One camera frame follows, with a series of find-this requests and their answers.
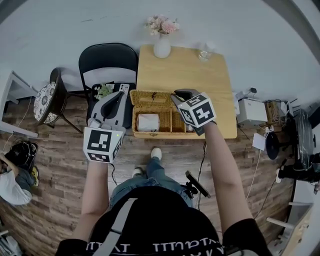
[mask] basket lid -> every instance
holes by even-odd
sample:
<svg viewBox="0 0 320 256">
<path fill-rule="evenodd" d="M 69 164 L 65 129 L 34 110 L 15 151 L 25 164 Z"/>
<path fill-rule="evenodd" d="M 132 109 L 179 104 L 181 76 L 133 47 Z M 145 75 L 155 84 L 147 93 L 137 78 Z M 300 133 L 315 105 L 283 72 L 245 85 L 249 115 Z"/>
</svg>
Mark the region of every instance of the basket lid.
<svg viewBox="0 0 320 256">
<path fill-rule="evenodd" d="M 136 107 L 171 108 L 171 92 L 156 90 L 131 90 L 131 102 Z"/>
</svg>

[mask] white shirt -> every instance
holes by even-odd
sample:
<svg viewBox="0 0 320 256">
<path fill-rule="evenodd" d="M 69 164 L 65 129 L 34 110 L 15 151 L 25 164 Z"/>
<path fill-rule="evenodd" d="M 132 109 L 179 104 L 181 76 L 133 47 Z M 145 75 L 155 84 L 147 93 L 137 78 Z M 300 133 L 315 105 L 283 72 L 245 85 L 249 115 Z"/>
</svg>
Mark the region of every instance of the white shirt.
<svg viewBox="0 0 320 256">
<path fill-rule="evenodd" d="M 12 170 L 0 174 L 0 197 L 12 205 L 25 205 L 32 199 L 31 193 L 18 185 Z"/>
</svg>

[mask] white shoe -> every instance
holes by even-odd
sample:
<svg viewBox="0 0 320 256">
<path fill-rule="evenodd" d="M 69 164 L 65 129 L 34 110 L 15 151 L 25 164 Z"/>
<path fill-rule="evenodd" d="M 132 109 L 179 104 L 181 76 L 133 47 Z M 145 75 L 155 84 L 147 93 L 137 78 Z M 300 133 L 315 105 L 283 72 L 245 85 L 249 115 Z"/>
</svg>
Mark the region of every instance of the white shoe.
<svg viewBox="0 0 320 256">
<path fill-rule="evenodd" d="M 144 172 L 142 171 L 142 168 L 141 167 L 137 167 L 133 170 L 133 173 L 132 173 L 132 178 L 136 175 L 142 175 L 144 174 Z"/>
<path fill-rule="evenodd" d="M 275 177 L 276 183 L 280 183 L 282 180 L 281 178 L 279 178 L 279 171 L 280 171 L 280 168 L 276 169 L 276 177 Z"/>
<path fill-rule="evenodd" d="M 158 147 L 155 147 L 154 149 L 152 149 L 151 151 L 151 158 L 153 157 L 157 157 L 159 158 L 159 160 L 161 160 L 162 158 L 162 152 L 161 152 L 161 149 L 158 148 Z"/>
</svg>

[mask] wooden floor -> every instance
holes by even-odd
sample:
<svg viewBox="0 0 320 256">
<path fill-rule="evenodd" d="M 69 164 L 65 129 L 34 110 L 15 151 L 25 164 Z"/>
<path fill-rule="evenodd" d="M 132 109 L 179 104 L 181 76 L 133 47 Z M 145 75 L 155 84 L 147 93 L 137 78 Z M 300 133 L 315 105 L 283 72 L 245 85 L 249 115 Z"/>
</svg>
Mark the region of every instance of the wooden floor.
<svg viewBox="0 0 320 256">
<path fill-rule="evenodd" d="M 28 104 L 28 99 L 22 100 L 19 105 L 10 103 L 3 120 L 18 125 Z M 86 109 L 87 103 L 83 98 L 71 97 L 68 100 L 65 116 L 83 129 L 86 125 Z M 72 234 L 81 212 L 81 198 L 87 171 L 87 160 L 82 151 L 83 135 L 76 133 L 63 120 L 58 120 L 54 129 L 45 125 L 36 127 L 33 100 L 20 127 L 39 133 L 39 139 L 31 141 L 36 141 L 39 146 L 35 164 L 39 169 L 40 184 L 33 189 L 32 201 L 28 205 L 12 206 L 0 199 L 0 217 L 10 234 L 28 254 L 54 255 L 59 242 Z M 252 140 L 257 130 L 245 129 L 244 132 Z M 9 133 L 1 134 L 0 149 L 3 148 L 9 136 Z M 5 147 L 5 152 L 10 149 L 16 138 L 21 136 L 12 136 Z M 194 176 L 198 176 L 203 157 L 203 144 L 204 140 L 138 139 L 128 130 L 116 158 L 115 179 L 121 183 L 131 177 L 136 166 L 145 167 L 152 147 L 158 146 L 162 149 L 162 165 L 167 175 L 185 184 L 187 170 Z M 238 137 L 228 139 L 227 144 L 239 167 L 244 192 L 247 195 L 259 151 L 252 148 L 252 141 L 249 141 L 240 130 L 238 130 Z M 260 210 L 275 180 L 276 168 L 283 160 L 282 157 L 278 158 L 277 162 L 272 161 L 264 152 L 261 152 L 259 166 L 247 200 L 253 216 Z M 200 181 L 212 195 L 211 199 L 201 199 L 200 210 L 219 231 L 221 230 L 220 218 L 210 162 L 207 157 L 203 163 Z M 111 191 L 115 188 L 111 172 L 109 172 L 108 186 L 111 195 Z M 280 184 L 275 183 L 263 211 L 256 219 L 267 242 L 274 239 L 281 228 L 266 222 L 265 219 L 269 216 L 279 220 L 286 219 L 292 189 L 293 183 L 290 180 L 284 180 Z"/>
</svg>

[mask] black t-shirt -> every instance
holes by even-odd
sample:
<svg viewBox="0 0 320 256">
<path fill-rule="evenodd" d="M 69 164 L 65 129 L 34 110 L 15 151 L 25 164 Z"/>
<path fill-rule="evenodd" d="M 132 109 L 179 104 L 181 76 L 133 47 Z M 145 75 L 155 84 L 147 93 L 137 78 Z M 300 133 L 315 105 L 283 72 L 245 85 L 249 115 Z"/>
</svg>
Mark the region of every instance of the black t-shirt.
<svg viewBox="0 0 320 256">
<path fill-rule="evenodd" d="M 229 227 L 223 246 L 210 220 L 187 206 L 182 197 L 159 186 L 138 187 L 119 200 L 95 224 L 89 242 L 63 240 L 56 256 L 92 255 L 105 241 L 116 217 L 129 198 L 132 205 L 111 255 L 220 256 L 230 247 L 270 256 L 254 219 L 244 219 Z"/>
</svg>

